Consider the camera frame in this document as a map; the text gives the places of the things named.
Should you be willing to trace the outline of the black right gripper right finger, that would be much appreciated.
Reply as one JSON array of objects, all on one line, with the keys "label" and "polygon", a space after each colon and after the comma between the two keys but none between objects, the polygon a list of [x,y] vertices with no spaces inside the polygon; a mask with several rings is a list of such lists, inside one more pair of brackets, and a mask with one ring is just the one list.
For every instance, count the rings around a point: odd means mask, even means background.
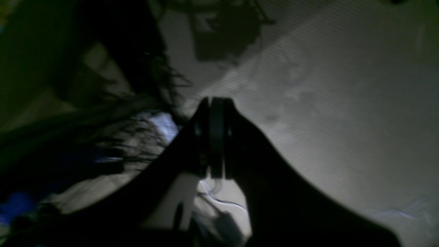
[{"label": "black right gripper right finger", "polygon": [[384,226],[337,203],[303,178],[230,98],[210,109],[214,178],[232,179],[246,197],[248,246],[400,247]]}]

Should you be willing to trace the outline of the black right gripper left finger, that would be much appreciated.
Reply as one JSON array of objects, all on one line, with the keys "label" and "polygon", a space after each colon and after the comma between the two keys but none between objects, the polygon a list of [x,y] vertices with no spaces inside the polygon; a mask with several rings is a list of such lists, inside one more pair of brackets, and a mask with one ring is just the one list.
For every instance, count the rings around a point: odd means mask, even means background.
[{"label": "black right gripper left finger", "polygon": [[21,237],[22,247],[185,245],[196,187],[208,167],[210,102],[132,181],[94,205],[54,217]]}]

